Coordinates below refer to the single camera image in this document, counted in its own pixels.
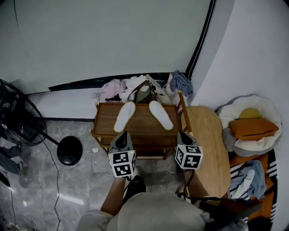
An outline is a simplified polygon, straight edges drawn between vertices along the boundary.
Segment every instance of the electric fan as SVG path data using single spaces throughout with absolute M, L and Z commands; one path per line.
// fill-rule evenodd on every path
M 81 142 L 67 136 L 60 142 L 47 135 L 46 123 L 35 105 L 12 84 L 0 79 L 0 136 L 18 145 L 35 146 L 46 138 L 57 147 L 64 165 L 76 164 L 82 156 Z

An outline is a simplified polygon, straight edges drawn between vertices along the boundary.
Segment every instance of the fan grille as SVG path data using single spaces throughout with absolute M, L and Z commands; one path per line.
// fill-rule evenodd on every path
M 35 105 L 16 87 L 0 79 L 0 136 L 21 145 L 35 146 L 47 134 Z

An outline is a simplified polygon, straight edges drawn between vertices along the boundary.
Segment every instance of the yellow pillow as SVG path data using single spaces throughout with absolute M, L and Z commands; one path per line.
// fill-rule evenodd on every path
M 229 127 L 233 136 L 241 140 L 260 140 L 274 135 L 279 129 L 274 123 L 263 118 L 234 120 L 230 122 Z
M 248 119 L 248 118 L 262 118 L 262 115 L 256 108 L 246 108 L 241 112 L 238 119 Z

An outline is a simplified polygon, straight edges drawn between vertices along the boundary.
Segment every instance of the orange cushion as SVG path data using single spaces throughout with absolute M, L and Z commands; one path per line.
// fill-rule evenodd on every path
M 274 123 L 263 118 L 234 120 L 230 122 L 229 127 L 233 136 L 241 140 L 260 140 L 274 135 L 279 129 Z

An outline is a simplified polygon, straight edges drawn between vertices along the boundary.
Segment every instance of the slipper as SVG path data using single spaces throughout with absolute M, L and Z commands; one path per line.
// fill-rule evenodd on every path
M 151 101 L 149 103 L 149 110 L 153 114 L 153 116 L 159 121 L 159 123 L 163 126 L 164 129 L 166 129 L 167 131 L 173 129 L 173 124 L 170 118 L 168 117 L 166 110 L 159 102 L 155 100 Z
M 117 133 L 121 133 L 126 128 L 128 121 L 135 113 L 135 103 L 134 102 L 127 102 L 125 103 L 117 116 L 116 123 L 114 124 L 113 130 Z

